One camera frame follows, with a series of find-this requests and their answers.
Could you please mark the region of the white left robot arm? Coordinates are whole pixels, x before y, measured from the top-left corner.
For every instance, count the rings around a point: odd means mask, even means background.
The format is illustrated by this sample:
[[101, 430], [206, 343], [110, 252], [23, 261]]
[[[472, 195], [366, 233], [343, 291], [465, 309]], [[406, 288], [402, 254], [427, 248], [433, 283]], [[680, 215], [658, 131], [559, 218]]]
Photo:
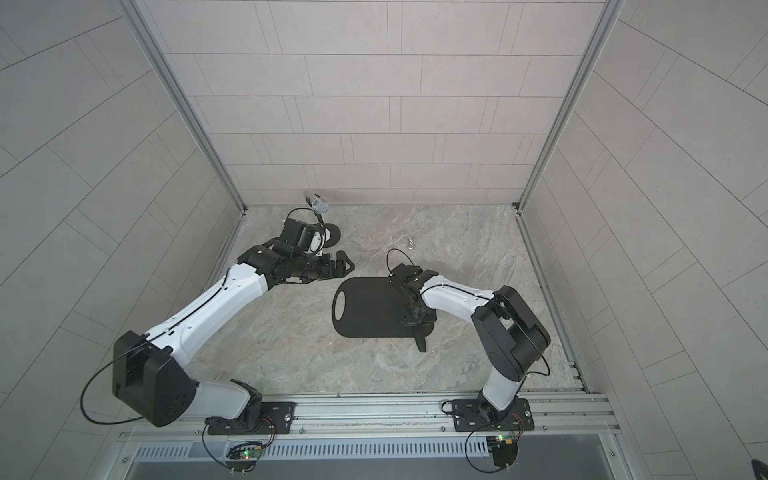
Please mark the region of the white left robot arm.
[[238, 380], [196, 381], [186, 372], [204, 344], [238, 312], [277, 285], [297, 278], [343, 278], [355, 268], [343, 251], [287, 254], [255, 245], [223, 278], [185, 308], [143, 334], [129, 331], [113, 348], [113, 395], [156, 427], [203, 418], [218, 434], [262, 427], [262, 395]]

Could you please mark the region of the black knife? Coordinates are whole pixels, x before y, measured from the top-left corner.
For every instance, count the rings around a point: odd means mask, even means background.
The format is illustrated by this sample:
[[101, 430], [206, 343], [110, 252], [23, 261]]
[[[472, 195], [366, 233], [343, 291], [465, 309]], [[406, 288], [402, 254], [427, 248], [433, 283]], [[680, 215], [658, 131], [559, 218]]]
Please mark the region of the black knife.
[[414, 340], [416, 342], [418, 351], [421, 353], [425, 353], [426, 337], [428, 336], [428, 333], [424, 333], [424, 329], [421, 326], [419, 326], [413, 329], [413, 336], [414, 336]]

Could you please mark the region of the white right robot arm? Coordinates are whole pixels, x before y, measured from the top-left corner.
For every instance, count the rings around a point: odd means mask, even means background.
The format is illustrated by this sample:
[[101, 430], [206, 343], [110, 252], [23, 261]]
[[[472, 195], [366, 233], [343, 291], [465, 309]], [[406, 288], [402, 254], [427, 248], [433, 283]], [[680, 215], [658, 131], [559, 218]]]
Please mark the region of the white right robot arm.
[[534, 363], [541, 360], [551, 336], [538, 317], [510, 286], [496, 291], [472, 288], [432, 270], [402, 265], [390, 283], [409, 307], [439, 310], [471, 324], [492, 366], [481, 394], [495, 410], [515, 401]]

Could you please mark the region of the black cutting board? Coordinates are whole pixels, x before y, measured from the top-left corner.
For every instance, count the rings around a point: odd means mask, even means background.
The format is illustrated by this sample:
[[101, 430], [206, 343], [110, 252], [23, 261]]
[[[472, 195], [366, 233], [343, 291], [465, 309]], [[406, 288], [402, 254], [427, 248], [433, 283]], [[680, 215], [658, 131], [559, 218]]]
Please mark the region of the black cutting board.
[[428, 310], [418, 320], [387, 277], [355, 277], [337, 289], [331, 308], [332, 325], [347, 338], [426, 338], [437, 315]]

